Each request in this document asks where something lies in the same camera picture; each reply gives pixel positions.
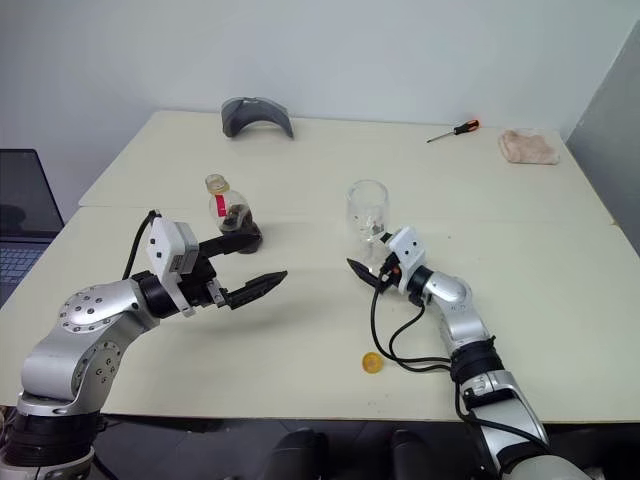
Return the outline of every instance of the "screwdriver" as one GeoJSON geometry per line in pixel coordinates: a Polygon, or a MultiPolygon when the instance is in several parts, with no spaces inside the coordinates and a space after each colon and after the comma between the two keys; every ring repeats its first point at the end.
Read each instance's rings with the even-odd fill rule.
{"type": "Polygon", "coordinates": [[[473,132],[477,130],[480,126],[480,122],[477,120],[471,120],[467,123],[463,123],[453,129],[453,132],[445,133],[444,135],[440,135],[439,137],[432,138],[431,140],[427,140],[427,143],[434,142],[439,140],[440,138],[448,137],[449,135],[460,135],[461,133],[473,132]]]}

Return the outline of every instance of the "plastic bottle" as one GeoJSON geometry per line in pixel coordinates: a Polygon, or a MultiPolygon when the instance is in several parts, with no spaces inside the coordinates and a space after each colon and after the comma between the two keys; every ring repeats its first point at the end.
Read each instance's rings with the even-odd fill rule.
{"type": "Polygon", "coordinates": [[[205,183],[211,194],[209,211],[223,235],[229,233],[252,233],[260,239],[239,253],[253,253],[262,243],[262,232],[253,221],[253,215],[247,200],[229,184],[222,175],[209,175],[205,183]]]}

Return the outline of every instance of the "robotic arm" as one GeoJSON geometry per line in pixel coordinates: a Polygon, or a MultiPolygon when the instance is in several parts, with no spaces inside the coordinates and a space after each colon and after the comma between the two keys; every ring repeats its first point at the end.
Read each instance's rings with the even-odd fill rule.
{"type": "Polygon", "coordinates": [[[385,234],[382,241],[391,254],[379,278],[358,262],[349,264],[379,292],[393,285],[418,306],[425,299],[437,305],[440,335],[451,358],[456,413],[471,428],[481,469],[505,480],[589,480],[574,465],[550,454],[544,427],[513,374],[504,369],[494,338],[473,306],[469,285],[425,266],[425,249],[414,229],[385,234]]]}
{"type": "Polygon", "coordinates": [[[0,480],[79,480],[89,474],[100,409],[127,347],[160,319],[195,306],[238,308],[277,286],[287,272],[255,278],[229,292],[209,257],[256,238],[231,234],[198,244],[186,223],[152,220],[147,253],[156,274],[85,288],[69,297],[53,330],[22,369],[18,417],[0,451],[0,480]]]}

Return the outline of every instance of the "red screwdriver handle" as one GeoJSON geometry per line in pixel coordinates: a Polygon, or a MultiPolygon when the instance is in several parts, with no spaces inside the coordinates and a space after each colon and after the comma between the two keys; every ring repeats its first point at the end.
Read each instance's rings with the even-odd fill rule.
{"type": "Polygon", "coordinates": [[[454,135],[460,135],[461,133],[473,132],[480,127],[480,122],[478,120],[471,120],[470,122],[463,123],[459,127],[455,127],[453,129],[454,135]]]}

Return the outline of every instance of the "laptop screen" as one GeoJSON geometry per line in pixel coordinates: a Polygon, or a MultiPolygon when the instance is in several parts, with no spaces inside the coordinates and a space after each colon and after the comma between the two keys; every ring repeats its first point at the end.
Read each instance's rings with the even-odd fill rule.
{"type": "Polygon", "coordinates": [[[0,150],[0,236],[53,238],[60,212],[35,150],[0,150]]]}

